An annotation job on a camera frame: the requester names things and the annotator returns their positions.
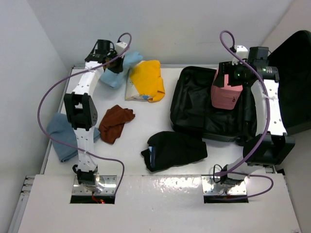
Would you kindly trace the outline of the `black garment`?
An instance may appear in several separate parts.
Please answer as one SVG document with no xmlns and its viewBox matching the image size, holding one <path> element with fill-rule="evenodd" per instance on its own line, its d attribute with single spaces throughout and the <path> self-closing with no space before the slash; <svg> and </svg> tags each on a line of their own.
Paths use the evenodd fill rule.
<svg viewBox="0 0 311 233">
<path fill-rule="evenodd" d="M 146 168 L 158 172 L 207 158 L 206 143 L 191 135 L 163 131 L 152 135 L 141 152 Z"/>
</svg>

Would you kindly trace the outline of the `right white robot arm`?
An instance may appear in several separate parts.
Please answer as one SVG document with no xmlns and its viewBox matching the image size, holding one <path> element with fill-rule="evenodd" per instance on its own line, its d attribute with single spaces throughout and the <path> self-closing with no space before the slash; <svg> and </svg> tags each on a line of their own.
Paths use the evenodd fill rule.
<svg viewBox="0 0 311 233">
<path fill-rule="evenodd" d="M 269 66 L 269 49 L 247 49 L 235 45 L 228 51 L 233 59 L 219 63 L 211 88 L 212 105 L 232 110 L 238 98 L 242 97 L 243 107 L 256 110 L 257 128 L 251 136 L 247 126 L 251 117 L 245 111 L 242 157 L 216 173 L 216 182 L 225 188 L 239 185 L 259 166 L 280 165 L 295 145 L 282 121 L 278 98 L 279 73 L 276 67 Z"/>
</svg>

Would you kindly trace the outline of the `pink cosmetic case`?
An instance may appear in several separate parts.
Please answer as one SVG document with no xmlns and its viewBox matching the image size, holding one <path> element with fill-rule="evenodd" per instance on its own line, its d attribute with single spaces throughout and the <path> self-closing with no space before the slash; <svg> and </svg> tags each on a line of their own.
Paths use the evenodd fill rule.
<svg viewBox="0 0 311 233">
<path fill-rule="evenodd" d="M 225 86 L 228 83 L 228 74 L 225 74 Z M 242 91 L 229 91 L 224 87 L 211 86 L 211 103 L 218 109 L 233 110 Z"/>
</svg>

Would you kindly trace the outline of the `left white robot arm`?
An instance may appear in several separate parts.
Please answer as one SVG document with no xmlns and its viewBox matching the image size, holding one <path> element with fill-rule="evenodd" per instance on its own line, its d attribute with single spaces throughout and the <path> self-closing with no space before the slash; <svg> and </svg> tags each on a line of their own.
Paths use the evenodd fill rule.
<svg viewBox="0 0 311 233">
<path fill-rule="evenodd" d="M 92 99 L 95 87 L 105 69 L 122 70 L 123 53 L 128 44 L 118 40 L 97 40 L 85 58 L 85 68 L 77 86 L 71 93 L 64 95 L 64 105 L 68 122 L 71 124 L 78 150 L 78 164 L 73 167 L 77 182 L 86 190 L 102 191 L 98 165 L 89 155 L 94 152 L 94 130 L 98 112 Z"/>
</svg>

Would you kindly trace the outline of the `black hard-shell suitcase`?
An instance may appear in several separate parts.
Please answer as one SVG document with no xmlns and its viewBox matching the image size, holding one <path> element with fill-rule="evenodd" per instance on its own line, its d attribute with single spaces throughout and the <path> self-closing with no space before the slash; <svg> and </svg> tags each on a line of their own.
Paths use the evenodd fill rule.
<svg viewBox="0 0 311 233">
<path fill-rule="evenodd" d="M 172 128 L 224 142 L 262 133 L 278 137 L 311 127 L 311 33 L 300 30 L 276 50 L 232 42 L 216 69 L 184 68 L 170 108 Z"/>
</svg>

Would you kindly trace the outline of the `grey-blue towel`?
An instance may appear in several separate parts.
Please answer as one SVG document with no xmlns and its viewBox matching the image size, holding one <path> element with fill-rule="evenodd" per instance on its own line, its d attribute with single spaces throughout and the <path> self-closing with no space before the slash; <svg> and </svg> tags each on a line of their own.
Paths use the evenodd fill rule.
<svg viewBox="0 0 311 233">
<path fill-rule="evenodd" d="M 63 143 L 78 147 L 76 135 L 67 116 L 55 113 L 47 126 L 47 133 L 54 139 Z M 61 163 L 64 163 L 78 155 L 78 150 L 72 147 L 52 141 L 55 152 Z"/>
</svg>

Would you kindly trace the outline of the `yellow and white garment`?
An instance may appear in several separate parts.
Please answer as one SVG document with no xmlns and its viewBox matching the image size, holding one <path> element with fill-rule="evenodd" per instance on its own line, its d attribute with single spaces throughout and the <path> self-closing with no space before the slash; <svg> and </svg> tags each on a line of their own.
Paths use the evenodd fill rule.
<svg viewBox="0 0 311 233">
<path fill-rule="evenodd" d="M 126 100 L 158 102 L 164 96 L 165 88 L 158 60 L 141 61 L 130 69 L 126 82 Z"/>
</svg>

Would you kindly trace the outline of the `rust brown towel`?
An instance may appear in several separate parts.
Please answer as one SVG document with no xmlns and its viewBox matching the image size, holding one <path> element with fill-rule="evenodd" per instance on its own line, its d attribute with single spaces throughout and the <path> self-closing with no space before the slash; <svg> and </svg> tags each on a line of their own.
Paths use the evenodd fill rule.
<svg viewBox="0 0 311 233">
<path fill-rule="evenodd" d="M 108 144 L 114 144 L 120 138 L 125 123 L 132 121 L 135 114 L 132 109 L 121 108 L 115 105 L 108 109 L 99 124 L 101 140 Z"/>
</svg>

